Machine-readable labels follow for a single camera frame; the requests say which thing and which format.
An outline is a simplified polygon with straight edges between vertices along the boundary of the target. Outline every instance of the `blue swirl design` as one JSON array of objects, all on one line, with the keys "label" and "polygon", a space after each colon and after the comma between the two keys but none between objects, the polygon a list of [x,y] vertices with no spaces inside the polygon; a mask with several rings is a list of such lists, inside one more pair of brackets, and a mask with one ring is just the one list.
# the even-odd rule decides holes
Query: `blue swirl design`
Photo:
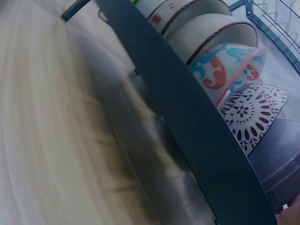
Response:
[{"label": "blue swirl design", "polygon": [[239,49],[239,48],[230,48],[226,51],[226,54],[235,58],[234,63],[240,63],[242,61],[241,56],[248,55],[252,49]]},{"label": "blue swirl design", "polygon": [[[207,55],[204,55],[202,58],[200,58],[196,62],[194,62],[190,67],[190,71],[194,75],[194,77],[199,81],[202,80],[206,76],[205,68],[203,65],[210,63],[220,51],[226,50],[227,55],[235,58],[235,60],[236,60],[235,63],[240,63],[242,60],[241,56],[245,56],[253,50],[252,48],[250,48],[250,49],[239,49],[239,48],[227,49],[228,45],[233,45],[233,44],[234,43],[230,43],[230,42],[223,43],[220,45],[219,49],[216,49],[216,50],[208,53]],[[234,90],[234,85],[240,85],[241,83],[242,83],[242,80],[236,81],[230,90],[232,90],[232,89]]]},{"label": "blue swirl design", "polygon": [[[247,74],[247,69],[244,69],[243,75],[245,76]],[[235,81],[231,88],[229,89],[231,92],[235,91],[236,89],[234,88],[235,85],[241,85],[243,80]]]},{"label": "blue swirl design", "polygon": [[264,63],[264,54],[255,56],[253,61],[259,62],[259,64],[262,65]]}]

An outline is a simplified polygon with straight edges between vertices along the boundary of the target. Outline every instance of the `dish rack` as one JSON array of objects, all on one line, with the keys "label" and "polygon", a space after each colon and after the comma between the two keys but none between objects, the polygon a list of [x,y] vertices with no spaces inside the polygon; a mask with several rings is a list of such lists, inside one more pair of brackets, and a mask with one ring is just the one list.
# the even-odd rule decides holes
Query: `dish rack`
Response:
[{"label": "dish rack", "polygon": [[245,5],[247,18],[280,50],[300,75],[300,17],[293,10],[297,0],[240,0],[232,11]]},{"label": "dish rack", "polygon": [[[69,20],[89,1],[77,0],[62,18]],[[152,95],[164,107],[165,120],[216,215],[216,224],[275,225],[274,215],[265,207],[268,200],[248,159],[208,96],[189,79],[192,76],[186,65],[130,1],[95,2]],[[300,37],[298,31],[292,29],[292,23],[299,23],[300,17],[292,10],[294,3],[294,0],[288,3],[239,0],[230,5],[230,10],[245,6],[247,18],[274,43],[300,75]],[[282,9],[288,12],[287,19],[286,15],[281,19]]]}]

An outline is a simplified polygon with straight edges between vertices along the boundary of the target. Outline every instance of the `stacked bowls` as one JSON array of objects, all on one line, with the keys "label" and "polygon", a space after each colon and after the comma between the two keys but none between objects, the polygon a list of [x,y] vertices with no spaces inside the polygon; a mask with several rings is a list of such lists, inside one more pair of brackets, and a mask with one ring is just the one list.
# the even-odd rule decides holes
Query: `stacked bowls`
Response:
[{"label": "stacked bowls", "polygon": [[300,123],[278,118],[288,93],[259,78],[266,49],[222,0],[138,0],[189,67],[252,164],[276,212],[300,193]]}]

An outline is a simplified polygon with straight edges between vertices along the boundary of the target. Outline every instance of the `white bowl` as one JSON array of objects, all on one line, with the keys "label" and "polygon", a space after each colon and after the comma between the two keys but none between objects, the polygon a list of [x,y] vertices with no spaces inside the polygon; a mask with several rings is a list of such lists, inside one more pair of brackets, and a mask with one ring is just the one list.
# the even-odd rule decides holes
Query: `white bowl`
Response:
[{"label": "white bowl", "polygon": [[147,19],[161,4],[167,0],[140,0],[135,6]]},{"label": "white bowl", "polygon": [[148,18],[153,27],[168,39],[191,19],[209,13],[231,15],[222,0],[167,0]]},{"label": "white bowl", "polygon": [[179,28],[168,42],[178,56],[190,65],[206,50],[222,43],[257,47],[257,33],[252,24],[233,16],[205,14]]}]

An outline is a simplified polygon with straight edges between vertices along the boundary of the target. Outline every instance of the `wooden surface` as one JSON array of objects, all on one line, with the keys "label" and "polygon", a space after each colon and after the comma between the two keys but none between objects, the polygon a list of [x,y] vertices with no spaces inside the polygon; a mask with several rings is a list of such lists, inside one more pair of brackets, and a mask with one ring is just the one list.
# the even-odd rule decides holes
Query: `wooden surface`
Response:
[{"label": "wooden surface", "polygon": [[93,2],[65,24],[72,3],[0,2],[0,224],[214,224],[113,31]]}]

